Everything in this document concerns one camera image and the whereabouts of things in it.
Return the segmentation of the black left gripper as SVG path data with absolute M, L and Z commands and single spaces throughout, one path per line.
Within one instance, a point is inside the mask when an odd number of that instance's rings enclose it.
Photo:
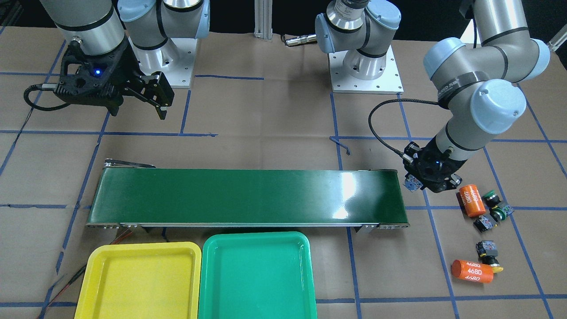
M 404 149 L 406 175 L 415 176 L 423 184 L 421 190 L 428 188 L 434 193 L 454 190 L 462 183 L 456 172 L 465 161 L 451 159 L 451 153 L 451 148 L 440 152 L 436 142 L 429 142 L 424 148 L 411 142 Z

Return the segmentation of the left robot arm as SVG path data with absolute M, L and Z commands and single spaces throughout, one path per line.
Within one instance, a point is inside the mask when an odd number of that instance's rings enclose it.
M 477 25 L 480 46 L 458 38 L 437 42 L 423 58 L 437 89 L 435 105 L 451 119 L 425 147 L 393 148 L 406 170 L 409 190 L 456 189 L 456 172 L 477 151 L 508 130 L 524 113 L 526 97 L 516 83 L 535 78 L 550 50 L 528 30 L 520 0 L 464 0 L 460 12 Z M 386 0 L 333 0 L 315 20 L 315 37 L 328 54 L 335 89 L 380 89 L 399 84 L 391 48 L 401 12 Z

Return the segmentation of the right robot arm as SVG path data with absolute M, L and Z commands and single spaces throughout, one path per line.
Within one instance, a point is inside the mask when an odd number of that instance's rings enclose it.
M 43 0 L 67 48 L 59 79 L 28 87 L 33 109 L 105 107 L 117 115 L 124 97 L 164 120 L 174 88 L 190 87 L 199 39 L 210 30 L 208 0 Z

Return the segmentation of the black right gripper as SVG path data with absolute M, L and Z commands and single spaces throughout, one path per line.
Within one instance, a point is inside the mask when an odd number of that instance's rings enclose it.
M 114 117 L 124 96 L 136 97 L 153 105 L 161 120 L 175 97 L 164 72 L 142 75 L 127 36 L 115 49 L 97 56 L 85 54 L 82 43 L 71 40 L 54 94 L 67 104 L 105 107 Z

